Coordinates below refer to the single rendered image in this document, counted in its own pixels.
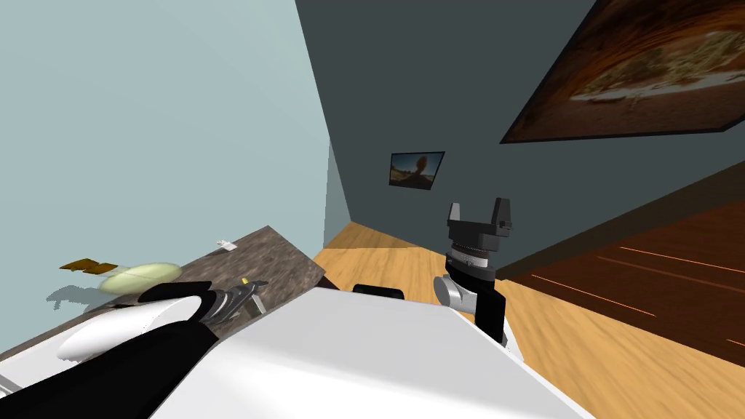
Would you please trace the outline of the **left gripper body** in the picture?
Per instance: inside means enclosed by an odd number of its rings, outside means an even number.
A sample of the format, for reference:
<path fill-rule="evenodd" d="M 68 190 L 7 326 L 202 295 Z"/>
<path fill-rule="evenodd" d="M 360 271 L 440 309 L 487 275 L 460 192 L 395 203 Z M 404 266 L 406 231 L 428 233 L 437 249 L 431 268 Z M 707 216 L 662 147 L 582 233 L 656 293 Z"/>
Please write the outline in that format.
<path fill-rule="evenodd" d="M 236 313 L 243 307 L 247 300 L 250 299 L 251 295 L 255 293 L 256 291 L 247 291 L 241 285 L 231 288 L 226 294 L 228 301 L 218 310 L 212 320 L 214 322 L 226 322 L 230 318 L 235 317 Z"/>

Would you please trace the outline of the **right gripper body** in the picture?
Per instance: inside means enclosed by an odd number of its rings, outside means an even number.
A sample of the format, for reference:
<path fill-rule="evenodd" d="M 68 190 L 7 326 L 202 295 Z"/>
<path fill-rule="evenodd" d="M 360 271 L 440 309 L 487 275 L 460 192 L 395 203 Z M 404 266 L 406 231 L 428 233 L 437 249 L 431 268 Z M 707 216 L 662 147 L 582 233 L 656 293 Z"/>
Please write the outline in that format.
<path fill-rule="evenodd" d="M 497 252 L 501 238 L 509 237 L 513 229 L 511 221 L 498 220 L 496 223 L 478 223 L 447 219 L 448 238 L 453 244 L 482 251 Z"/>

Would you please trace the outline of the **small dark framed picture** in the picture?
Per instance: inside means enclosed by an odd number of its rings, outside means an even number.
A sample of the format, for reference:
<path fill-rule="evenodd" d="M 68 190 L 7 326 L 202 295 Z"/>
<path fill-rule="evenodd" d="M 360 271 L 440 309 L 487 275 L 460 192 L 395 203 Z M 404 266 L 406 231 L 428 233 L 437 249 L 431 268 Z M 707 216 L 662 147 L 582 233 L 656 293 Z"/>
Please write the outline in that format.
<path fill-rule="evenodd" d="M 444 156 L 444 151 L 393 153 L 389 185 L 430 191 Z"/>

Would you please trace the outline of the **pale green round plate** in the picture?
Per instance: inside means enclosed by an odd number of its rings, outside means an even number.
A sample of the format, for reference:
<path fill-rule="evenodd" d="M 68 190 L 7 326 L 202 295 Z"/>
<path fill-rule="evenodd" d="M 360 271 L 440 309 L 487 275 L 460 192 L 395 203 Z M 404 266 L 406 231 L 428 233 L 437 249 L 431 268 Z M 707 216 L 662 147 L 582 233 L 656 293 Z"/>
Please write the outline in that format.
<path fill-rule="evenodd" d="M 133 267 L 117 267 L 104 275 L 99 283 L 101 292 L 112 295 L 132 295 L 147 291 L 151 287 L 172 282 L 183 273 L 182 268 L 173 263 L 146 263 Z"/>

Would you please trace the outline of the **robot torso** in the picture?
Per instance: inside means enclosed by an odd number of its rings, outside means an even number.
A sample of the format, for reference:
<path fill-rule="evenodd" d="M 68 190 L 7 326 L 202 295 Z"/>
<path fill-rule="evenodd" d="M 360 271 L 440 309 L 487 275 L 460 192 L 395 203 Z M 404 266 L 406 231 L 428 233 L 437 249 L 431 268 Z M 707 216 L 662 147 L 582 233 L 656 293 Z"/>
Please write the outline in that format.
<path fill-rule="evenodd" d="M 212 348 L 151 419 L 594 419 L 457 311 L 314 288 Z"/>

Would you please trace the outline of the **flat brown piece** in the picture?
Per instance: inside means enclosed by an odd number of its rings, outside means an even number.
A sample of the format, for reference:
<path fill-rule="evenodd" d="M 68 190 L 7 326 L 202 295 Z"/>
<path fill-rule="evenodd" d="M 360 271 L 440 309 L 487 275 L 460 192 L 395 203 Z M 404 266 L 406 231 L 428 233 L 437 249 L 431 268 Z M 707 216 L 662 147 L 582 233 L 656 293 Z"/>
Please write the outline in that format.
<path fill-rule="evenodd" d="M 60 267 L 62 270 L 81 271 L 85 274 L 105 275 L 117 269 L 119 266 L 111 263 L 99 263 L 89 258 L 76 260 Z"/>

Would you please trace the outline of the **large brown framed picture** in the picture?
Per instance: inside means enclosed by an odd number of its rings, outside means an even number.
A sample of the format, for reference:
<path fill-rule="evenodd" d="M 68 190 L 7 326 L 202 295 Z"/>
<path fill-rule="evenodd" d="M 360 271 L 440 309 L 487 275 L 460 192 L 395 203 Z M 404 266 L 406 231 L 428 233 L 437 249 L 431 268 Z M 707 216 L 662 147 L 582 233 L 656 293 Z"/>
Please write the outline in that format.
<path fill-rule="evenodd" d="M 718 133 L 745 121 L 745 0 L 595 0 L 503 143 Z"/>

